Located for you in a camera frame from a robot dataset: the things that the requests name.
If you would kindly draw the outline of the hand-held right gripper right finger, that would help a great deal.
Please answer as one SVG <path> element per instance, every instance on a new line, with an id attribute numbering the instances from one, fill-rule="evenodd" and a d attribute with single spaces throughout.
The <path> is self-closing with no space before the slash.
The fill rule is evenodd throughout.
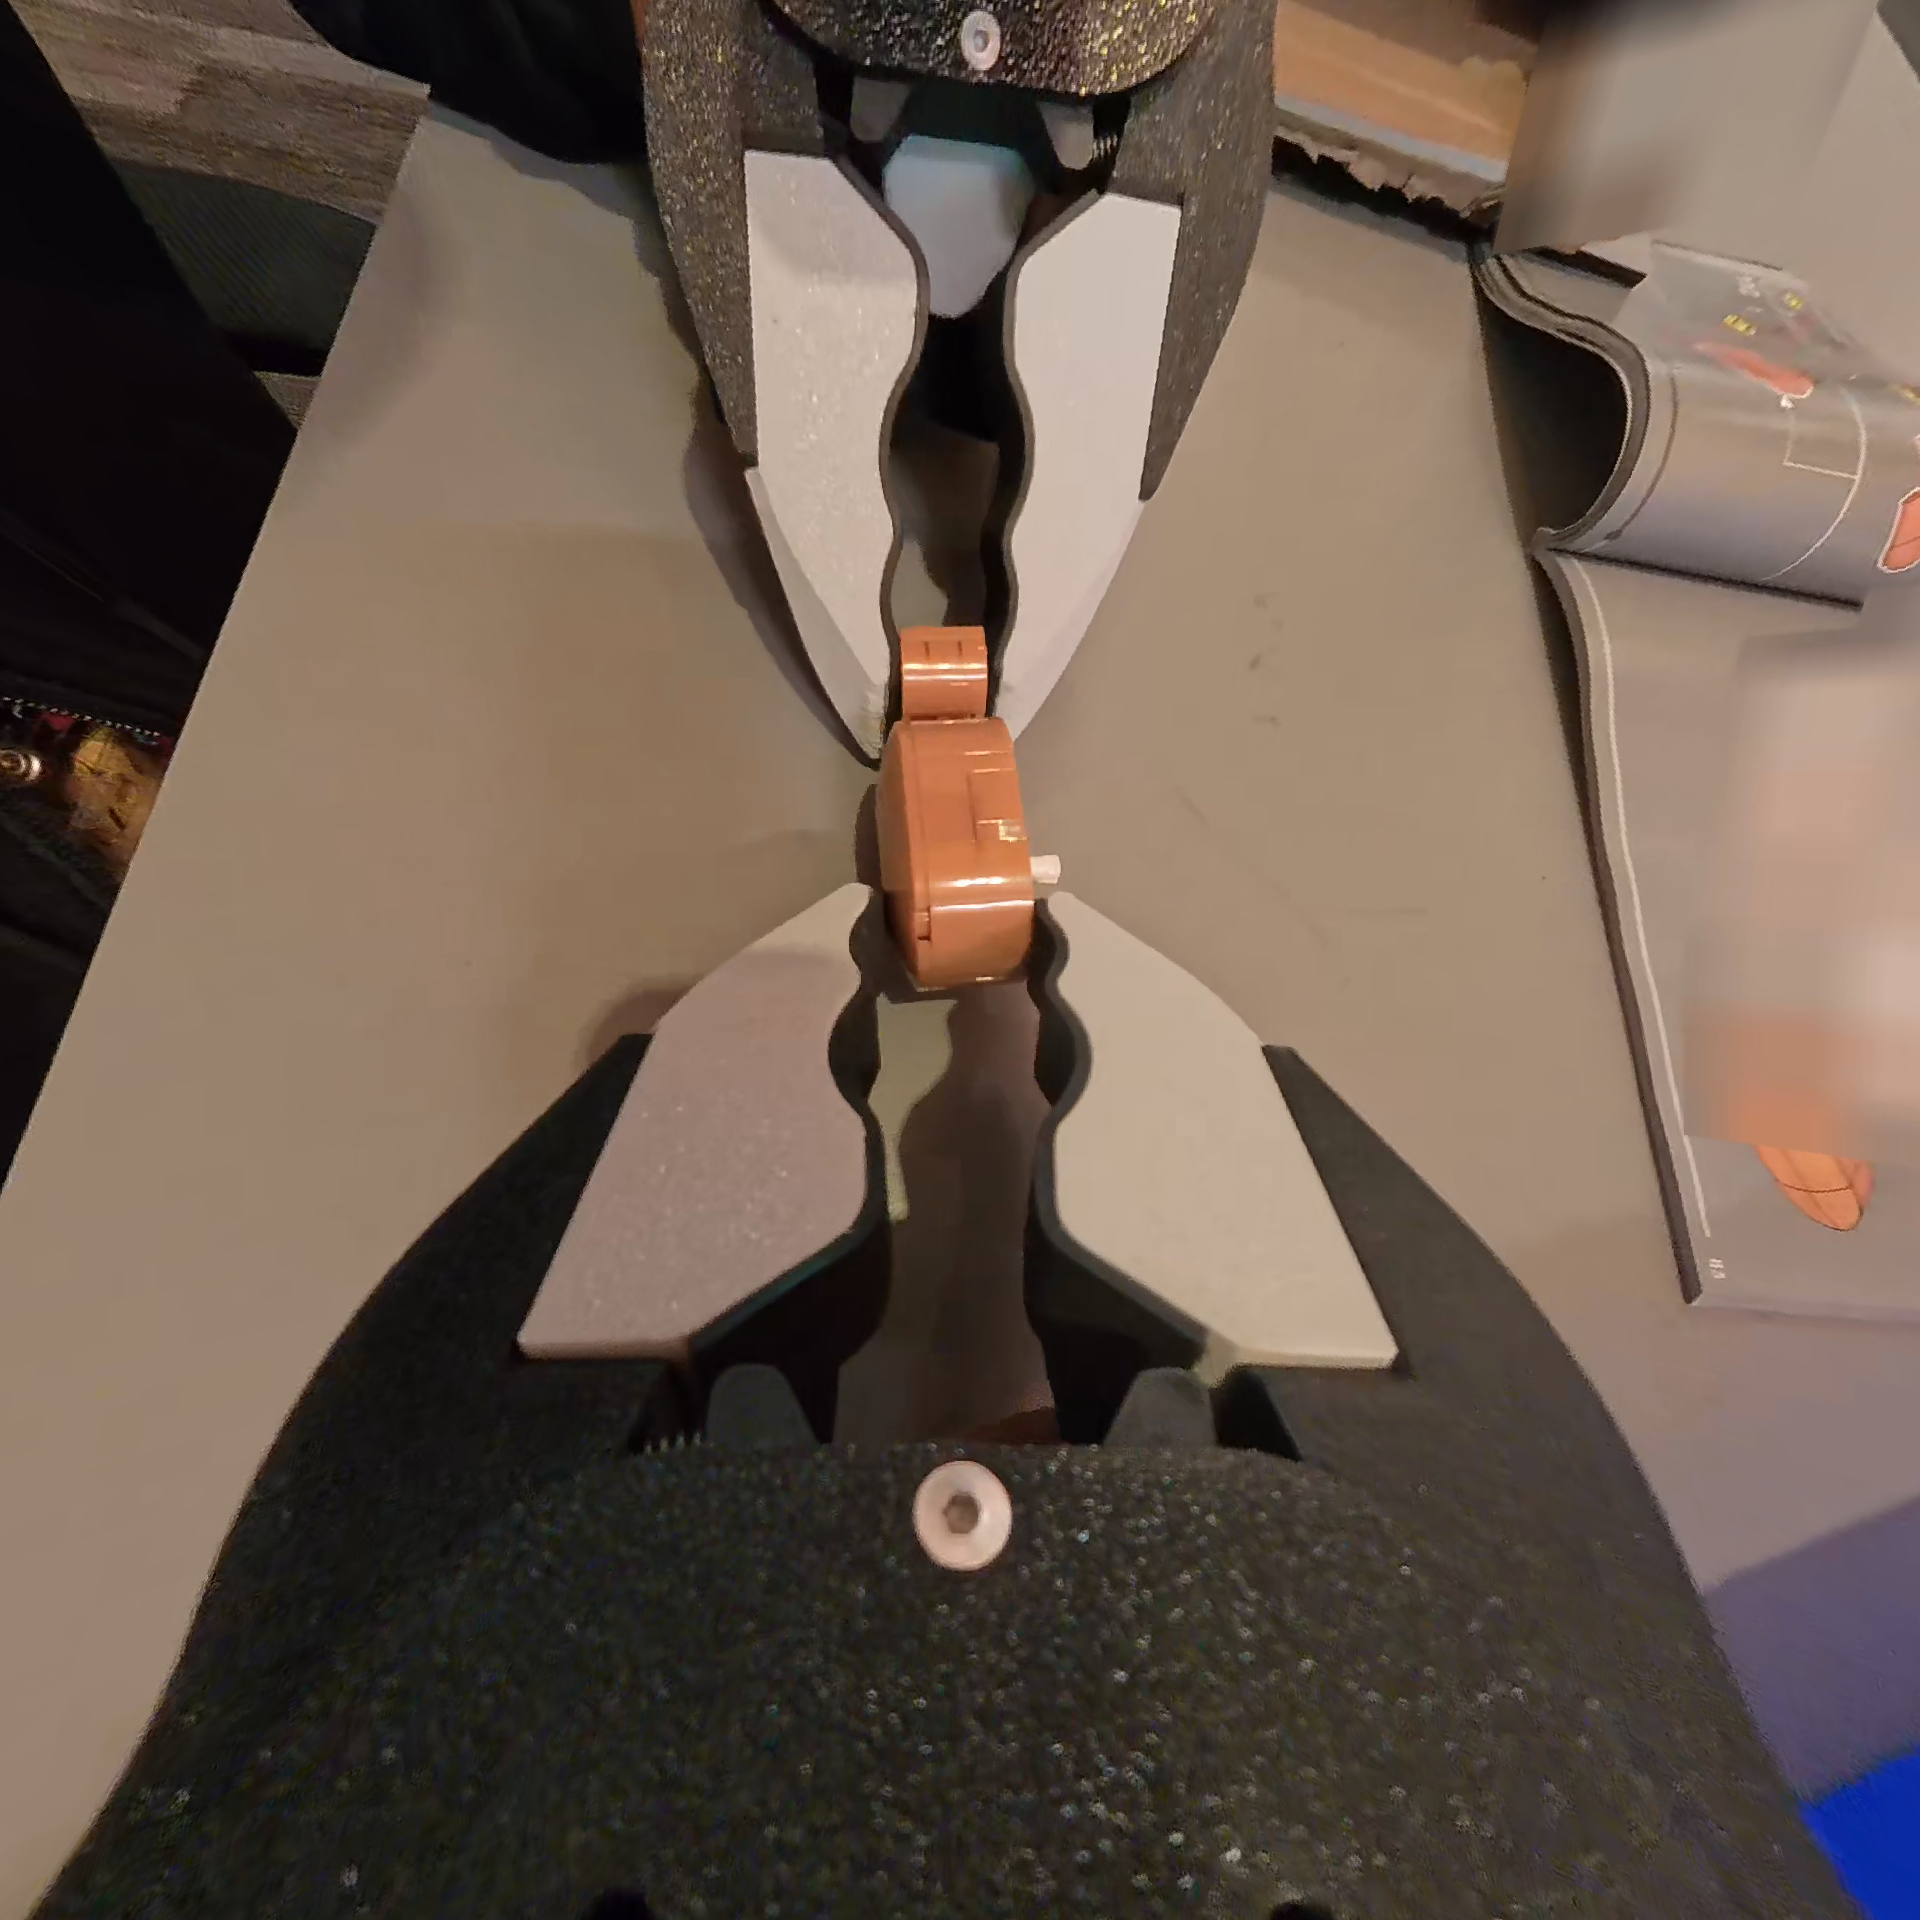
<path id="1" fill-rule="evenodd" d="M 1045 933 L 1066 1084 L 1039 1214 L 1096 1303 L 1140 1308 L 1200 1374 L 1391 1369 L 1398 1343 L 1254 1028 L 1085 900 L 1050 898 Z"/>

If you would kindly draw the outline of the cardboard box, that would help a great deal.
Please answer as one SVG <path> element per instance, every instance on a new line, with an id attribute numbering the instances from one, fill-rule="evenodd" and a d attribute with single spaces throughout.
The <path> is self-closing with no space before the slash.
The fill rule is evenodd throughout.
<path id="1" fill-rule="evenodd" d="M 1276 143 L 1355 186 L 1491 229 L 1547 6 L 1276 3 Z"/>

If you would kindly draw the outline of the black office chair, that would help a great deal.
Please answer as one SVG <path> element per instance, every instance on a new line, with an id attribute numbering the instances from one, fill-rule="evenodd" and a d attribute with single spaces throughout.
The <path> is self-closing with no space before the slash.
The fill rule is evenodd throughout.
<path id="1" fill-rule="evenodd" d="M 375 225 L 223 177 L 110 163 L 216 332 L 251 372 L 317 378 Z"/>

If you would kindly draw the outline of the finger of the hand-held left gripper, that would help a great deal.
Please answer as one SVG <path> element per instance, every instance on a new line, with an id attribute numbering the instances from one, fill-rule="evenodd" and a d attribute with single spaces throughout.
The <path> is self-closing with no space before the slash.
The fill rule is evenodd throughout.
<path id="1" fill-rule="evenodd" d="M 993 704 L 1010 726 L 1038 717 L 1137 528 L 1179 227 L 1175 204 L 1085 194 L 1014 258 L 1021 455 Z"/>
<path id="2" fill-rule="evenodd" d="M 745 483 L 822 694 L 859 754 L 890 729 L 899 516 L 890 448 L 926 337 L 921 253 L 831 157 L 748 150 Z"/>

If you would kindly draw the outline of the round brown brick assembly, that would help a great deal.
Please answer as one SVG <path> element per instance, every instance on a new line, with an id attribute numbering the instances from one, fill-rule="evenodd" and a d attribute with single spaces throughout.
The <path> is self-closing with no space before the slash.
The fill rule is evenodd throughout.
<path id="1" fill-rule="evenodd" d="M 997 718 L 895 724 L 875 783 L 884 916 L 917 993 L 1025 970 L 1038 915 L 1015 742 Z"/>

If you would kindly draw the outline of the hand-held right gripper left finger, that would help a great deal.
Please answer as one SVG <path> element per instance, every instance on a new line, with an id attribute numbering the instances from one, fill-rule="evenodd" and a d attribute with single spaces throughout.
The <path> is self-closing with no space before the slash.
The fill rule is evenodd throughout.
<path id="1" fill-rule="evenodd" d="M 521 1320 L 524 1356 L 833 1369 L 875 1328 L 875 906 L 830 892 L 663 1012 Z"/>

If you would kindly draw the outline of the small brown brick plate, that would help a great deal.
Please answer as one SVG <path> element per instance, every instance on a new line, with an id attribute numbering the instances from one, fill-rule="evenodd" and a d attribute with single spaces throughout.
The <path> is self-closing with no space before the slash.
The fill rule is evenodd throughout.
<path id="1" fill-rule="evenodd" d="M 898 726 L 992 717 L 993 673 L 981 627 L 910 627 L 898 635 Z"/>

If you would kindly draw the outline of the grey instruction booklet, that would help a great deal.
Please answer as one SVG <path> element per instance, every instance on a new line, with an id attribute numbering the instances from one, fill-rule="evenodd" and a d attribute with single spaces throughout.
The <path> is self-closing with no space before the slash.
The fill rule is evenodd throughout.
<path id="1" fill-rule="evenodd" d="M 1469 269 L 1681 1292 L 1916 1323 L 1916 377 L 1764 263 Z"/>

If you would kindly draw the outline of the grey desk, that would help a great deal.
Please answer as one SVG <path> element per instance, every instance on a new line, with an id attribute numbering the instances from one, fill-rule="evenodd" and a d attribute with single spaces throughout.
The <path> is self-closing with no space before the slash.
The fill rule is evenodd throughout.
<path id="1" fill-rule="evenodd" d="M 852 877 L 639 188 L 429 118 L 4 1192 L 4 1916 L 374 1285 Z M 1455 244 L 1308 188 L 1019 742 L 1068 889 L 1308 1065 L 1635 1450 L 1796 1788 L 1916 1744 L 1916 1325 L 1681 1303 Z"/>

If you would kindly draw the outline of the large blue storage bin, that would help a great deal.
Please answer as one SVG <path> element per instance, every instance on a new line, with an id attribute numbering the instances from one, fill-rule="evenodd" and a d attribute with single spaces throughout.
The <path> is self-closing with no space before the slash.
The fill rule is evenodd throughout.
<path id="1" fill-rule="evenodd" d="M 1917 1919 L 1917 1749 L 1797 1807 L 1854 1902 L 1872 1919 Z"/>

